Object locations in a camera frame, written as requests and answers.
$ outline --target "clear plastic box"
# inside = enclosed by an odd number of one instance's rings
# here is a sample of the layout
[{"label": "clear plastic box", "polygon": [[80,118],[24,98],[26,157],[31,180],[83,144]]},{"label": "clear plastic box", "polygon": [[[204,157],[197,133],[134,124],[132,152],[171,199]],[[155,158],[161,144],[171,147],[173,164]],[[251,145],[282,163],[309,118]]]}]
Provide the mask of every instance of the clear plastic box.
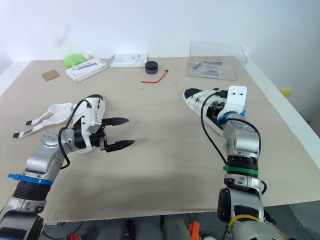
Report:
[{"label": "clear plastic box", "polygon": [[247,58],[239,45],[192,41],[187,75],[237,80],[246,63]]}]

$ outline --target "yellow object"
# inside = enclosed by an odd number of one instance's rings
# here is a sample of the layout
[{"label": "yellow object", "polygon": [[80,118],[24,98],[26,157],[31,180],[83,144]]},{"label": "yellow object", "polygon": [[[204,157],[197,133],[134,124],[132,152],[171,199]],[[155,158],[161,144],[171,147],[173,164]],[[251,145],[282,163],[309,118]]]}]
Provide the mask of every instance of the yellow object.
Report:
[{"label": "yellow object", "polygon": [[229,222],[229,233],[231,236],[232,236],[231,226],[238,219],[252,219],[252,220],[256,220],[257,222],[260,222],[260,220],[258,218],[256,218],[255,216],[251,216],[251,215],[247,215],[247,214],[240,214],[240,215],[234,216],[231,219],[231,221]]},{"label": "yellow object", "polygon": [[279,89],[279,90],[283,94],[283,96],[285,96],[286,98],[292,94],[291,89]]}]

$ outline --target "green ring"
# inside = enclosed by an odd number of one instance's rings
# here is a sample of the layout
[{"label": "green ring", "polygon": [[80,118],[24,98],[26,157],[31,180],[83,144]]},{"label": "green ring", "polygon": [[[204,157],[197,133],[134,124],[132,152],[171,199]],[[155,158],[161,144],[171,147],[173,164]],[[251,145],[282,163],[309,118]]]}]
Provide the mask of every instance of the green ring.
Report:
[{"label": "green ring", "polygon": [[241,173],[246,173],[246,174],[259,175],[259,171],[257,171],[257,170],[242,168],[242,167],[234,167],[234,166],[229,166],[229,165],[225,165],[223,167],[223,170],[225,170],[226,172],[233,171],[233,172],[241,172]]}]

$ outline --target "green object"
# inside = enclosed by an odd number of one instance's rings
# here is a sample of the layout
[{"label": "green object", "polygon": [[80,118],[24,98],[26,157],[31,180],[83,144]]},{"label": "green object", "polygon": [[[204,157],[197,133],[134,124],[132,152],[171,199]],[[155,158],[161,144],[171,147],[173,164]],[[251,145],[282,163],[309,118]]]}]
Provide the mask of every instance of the green object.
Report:
[{"label": "green object", "polygon": [[225,170],[226,172],[233,171],[233,172],[241,172],[241,173],[246,173],[246,174],[259,175],[259,172],[257,170],[252,170],[252,169],[242,168],[242,167],[228,166],[228,165],[225,165],[223,167],[223,170]]},{"label": "green object", "polygon": [[85,61],[87,60],[79,53],[74,53],[64,58],[64,64],[69,68],[82,64]]}]

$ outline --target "white shoe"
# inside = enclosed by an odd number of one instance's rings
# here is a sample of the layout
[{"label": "white shoe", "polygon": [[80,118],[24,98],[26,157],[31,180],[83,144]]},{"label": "white shoe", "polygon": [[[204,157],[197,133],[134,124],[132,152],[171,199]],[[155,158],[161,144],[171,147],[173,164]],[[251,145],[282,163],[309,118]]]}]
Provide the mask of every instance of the white shoe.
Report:
[{"label": "white shoe", "polygon": [[[183,93],[183,100],[188,105],[190,109],[192,109],[198,116],[201,115],[201,108],[204,104],[204,101],[207,97],[209,97],[211,94],[216,93],[220,89],[209,89],[202,91],[200,89],[196,88],[189,88],[184,91]],[[213,116],[213,109],[212,105],[214,102],[217,102],[218,104],[225,103],[226,98],[221,98],[220,96],[212,96],[210,97],[203,108],[203,121],[205,121],[207,124],[209,124],[210,127],[212,127],[218,134],[221,136],[223,135],[223,129],[222,126],[219,126],[217,124],[217,116]]]}]

